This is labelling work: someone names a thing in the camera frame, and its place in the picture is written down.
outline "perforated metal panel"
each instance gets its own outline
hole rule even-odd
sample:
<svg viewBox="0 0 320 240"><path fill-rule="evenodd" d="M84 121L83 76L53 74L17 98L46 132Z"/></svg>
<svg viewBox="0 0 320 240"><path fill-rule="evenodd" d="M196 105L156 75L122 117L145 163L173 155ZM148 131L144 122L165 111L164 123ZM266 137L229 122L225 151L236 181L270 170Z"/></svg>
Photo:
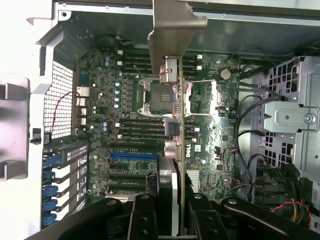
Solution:
<svg viewBox="0 0 320 240"><path fill-rule="evenodd" d="M264 84L270 90L286 96L288 101L299 102L300 67L303 60L304 57L297 57L271 68ZM266 132L264 155L274 167L291 164L295 143L295 133Z"/></svg>
<svg viewBox="0 0 320 240"><path fill-rule="evenodd" d="M61 97L73 91L73 74L72 70L53 61L52 85L44 96L44 130L52 132L53 139L71 134L73 94Z"/></svg>

